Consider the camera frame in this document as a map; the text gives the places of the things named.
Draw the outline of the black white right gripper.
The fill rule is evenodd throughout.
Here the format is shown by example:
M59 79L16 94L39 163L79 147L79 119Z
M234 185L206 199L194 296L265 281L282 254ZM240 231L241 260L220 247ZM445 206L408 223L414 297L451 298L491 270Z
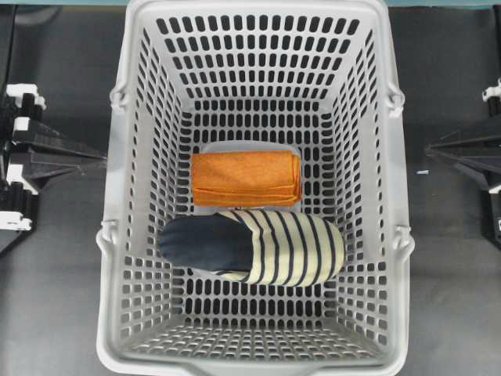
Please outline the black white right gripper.
M488 104L488 128L454 131L429 144L428 157L472 178L484 194L489 236L500 248L500 78L482 93Z

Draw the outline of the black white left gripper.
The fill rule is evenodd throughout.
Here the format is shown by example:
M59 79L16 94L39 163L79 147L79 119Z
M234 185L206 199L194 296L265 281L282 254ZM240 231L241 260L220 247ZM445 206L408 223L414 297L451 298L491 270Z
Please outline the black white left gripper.
M35 202L50 179L106 167L106 153L72 140L41 116L45 98L35 84L8 84L1 101L1 229L30 231ZM22 138L28 135L28 141ZM28 146L58 152L34 152Z

